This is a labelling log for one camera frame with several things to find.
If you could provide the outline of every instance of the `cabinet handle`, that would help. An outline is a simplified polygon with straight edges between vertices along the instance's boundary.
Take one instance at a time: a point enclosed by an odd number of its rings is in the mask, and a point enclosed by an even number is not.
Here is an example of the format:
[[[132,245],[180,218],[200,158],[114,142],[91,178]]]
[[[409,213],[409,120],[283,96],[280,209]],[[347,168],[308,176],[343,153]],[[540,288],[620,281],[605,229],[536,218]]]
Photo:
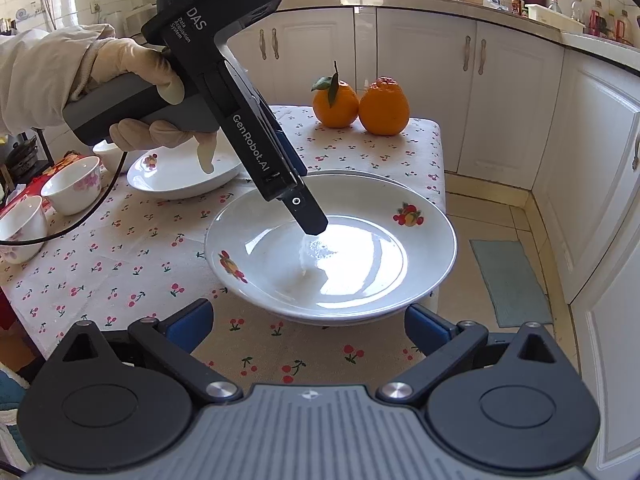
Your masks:
[[[273,47],[273,55],[276,59],[280,59],[280,52],[278,50],[278,31],[275,28],[271,29],[271,46]]]
[[[634,156],[633,164],[631,165],[634,168],[634,171],[638,169],[638,149],[640,148],[640,135],[636,137],[636,156]]]
[[[478,69],[479,75],[484,73],[484,62],[486,61],[486,40],[482,40],[482,48],[480,49],[480,68]]]
[[[462,70],[465,72],[469,70],[469,57],[471,56],[471,36],[466,37],[465,44],[465,65],[462,67]]]
[[[262,52],[262,59],[267,59],[267,44],[264,41],[264,29],[260,29],[260,52]]]

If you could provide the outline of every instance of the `cabinet door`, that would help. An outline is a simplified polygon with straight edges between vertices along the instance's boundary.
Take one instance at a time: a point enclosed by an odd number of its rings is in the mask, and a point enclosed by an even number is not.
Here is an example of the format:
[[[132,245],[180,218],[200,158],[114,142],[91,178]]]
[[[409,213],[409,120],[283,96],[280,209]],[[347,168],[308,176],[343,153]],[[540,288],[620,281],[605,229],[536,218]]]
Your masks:
[[[400,83],[412,117],[440,125],[448,171],[458,170],[475,47],[472,20],[378,9],[378,76]]]
[[[586,467],[595,478],[640,472],[640,201],[572,303],[582,379],[600,408],[600,434]]]
[[[640,79],[568,51],[533,189],[567,303],[598,265],[636,194],[639,133]]]
[[[531,189],[551,127],[563,54],[564,48],[548,41],[478,23],[458,173]]]
[[[270,104],[309,106],[311,87],[334,74],[356,88],[353,9],[314,9],[278,12],[268,32],[276,97]]]
[[[272,17],[229,38],[228,47],[240,65],[247,70],[249,80],[268,104],[274,104],[273,56],[271,52]]]

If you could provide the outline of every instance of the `table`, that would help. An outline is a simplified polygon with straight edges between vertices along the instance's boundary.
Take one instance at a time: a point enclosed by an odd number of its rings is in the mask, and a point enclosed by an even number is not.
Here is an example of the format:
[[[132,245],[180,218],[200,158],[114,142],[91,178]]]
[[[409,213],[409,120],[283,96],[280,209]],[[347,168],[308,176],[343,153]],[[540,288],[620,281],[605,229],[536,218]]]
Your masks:
[[[325,128],[308,107],[273,110],[309,171],[378,173],[444,210],[440,128],[433,121],[411,119],[400,136],[376,137],[359,121],[343,130]],[[306,326],[272,316],[220,285],[205,260],[206,229],[230,200],[253,188],[243,172],[209,194],[167,202],[130,188],[123,175],[76,231],[48,242],[21,266],[0,265],[0,285],[44,357],[80,319],[120,330],[208,298],[214,329],[194,355],[243,388],[259,381],[377,386],[420,359],[404,335],[402,313],[359,326]],[[47,215],[58,229],[76,220],[52,210]],[[426,301],[435,309],[436,295]]]

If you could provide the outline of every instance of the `sleeve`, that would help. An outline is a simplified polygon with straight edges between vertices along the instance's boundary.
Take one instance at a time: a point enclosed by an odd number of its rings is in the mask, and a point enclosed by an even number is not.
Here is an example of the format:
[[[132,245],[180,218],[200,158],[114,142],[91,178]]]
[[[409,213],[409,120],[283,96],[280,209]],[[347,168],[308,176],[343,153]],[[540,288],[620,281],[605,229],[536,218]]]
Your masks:
[[[28,30],[0,36],[0,132],[12,135],[64,122],[62,109],[86,85],[111,25],[76,25],[50,34]]]

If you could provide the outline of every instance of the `floor mat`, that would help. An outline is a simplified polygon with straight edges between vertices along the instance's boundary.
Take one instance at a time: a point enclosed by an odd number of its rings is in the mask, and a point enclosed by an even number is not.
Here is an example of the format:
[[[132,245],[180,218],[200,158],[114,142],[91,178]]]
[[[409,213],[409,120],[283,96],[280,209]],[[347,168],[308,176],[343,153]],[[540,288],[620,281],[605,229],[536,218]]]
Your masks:
[[[520,242],[470,240],[498,326],[552,323],[548,302]]]

